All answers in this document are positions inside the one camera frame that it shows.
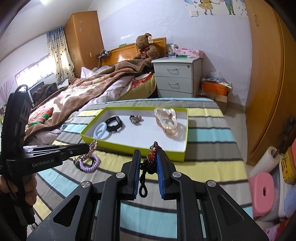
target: wall mural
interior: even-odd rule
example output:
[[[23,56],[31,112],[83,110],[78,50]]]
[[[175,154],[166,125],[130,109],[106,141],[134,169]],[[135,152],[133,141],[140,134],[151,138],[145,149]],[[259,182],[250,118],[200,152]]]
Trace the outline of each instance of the wall mural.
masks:
[[[191,17],[201,15],[232,15],[247,17],[244,0],[184,0]]]

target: floor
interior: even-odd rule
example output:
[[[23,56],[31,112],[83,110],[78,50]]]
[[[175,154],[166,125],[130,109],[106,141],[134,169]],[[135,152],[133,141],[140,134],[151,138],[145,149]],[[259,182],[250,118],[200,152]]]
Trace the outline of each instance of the floor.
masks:
[[[224,115],[232,134],[237,142],[239,150],[242,154],[242,158],[244,163],[247,162],[247,148],[248,148],[248,140],[247,140],[247,126],[246,126],[246,115],[243,112],[240,112],[235,109],[228,108]],[[249,176],[253,167],[246,165],[246,172]]]

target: curtain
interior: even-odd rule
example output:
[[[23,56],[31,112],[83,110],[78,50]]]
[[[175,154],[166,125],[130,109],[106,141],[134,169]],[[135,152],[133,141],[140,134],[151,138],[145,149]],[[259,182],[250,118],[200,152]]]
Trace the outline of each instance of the curtain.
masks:
[[[55,63],[56,84],[73,77],[74,65],[70,58],[64,27],[47,32],[47,46],[49,54]]]

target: red bead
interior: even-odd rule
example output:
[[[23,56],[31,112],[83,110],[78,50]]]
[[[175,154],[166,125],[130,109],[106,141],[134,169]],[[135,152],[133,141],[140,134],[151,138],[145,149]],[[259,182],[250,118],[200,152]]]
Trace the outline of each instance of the red bead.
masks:
[[[154,151],[151,150],[149,153],[149,159],[152,160],[153,157],[154,157]]]

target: hair clip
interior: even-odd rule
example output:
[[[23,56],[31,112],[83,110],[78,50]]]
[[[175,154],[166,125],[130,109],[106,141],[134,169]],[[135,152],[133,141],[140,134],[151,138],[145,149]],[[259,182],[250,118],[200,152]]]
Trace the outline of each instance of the hair clip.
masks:
[[[130,116],[130,121],[131,123],[135,124],[138,123],[142,120],[142,117],[140,115],[131,115]]]
[[[172,136],[178,132],[177,115],[174,109],[155,108],[154,115],[156,123],[166,135]]]

